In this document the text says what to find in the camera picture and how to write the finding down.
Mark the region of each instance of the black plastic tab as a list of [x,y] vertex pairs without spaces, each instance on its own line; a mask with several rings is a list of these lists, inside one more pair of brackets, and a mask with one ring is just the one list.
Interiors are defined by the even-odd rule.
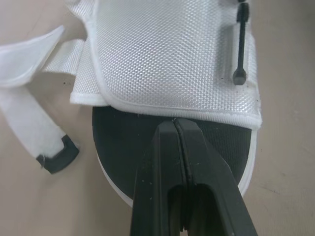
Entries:
[[62,137],[64,148],[54,157],[39,155],[36,160],[51,174],[59,172],[67,167],[78,155],[79,149],[67,136]]

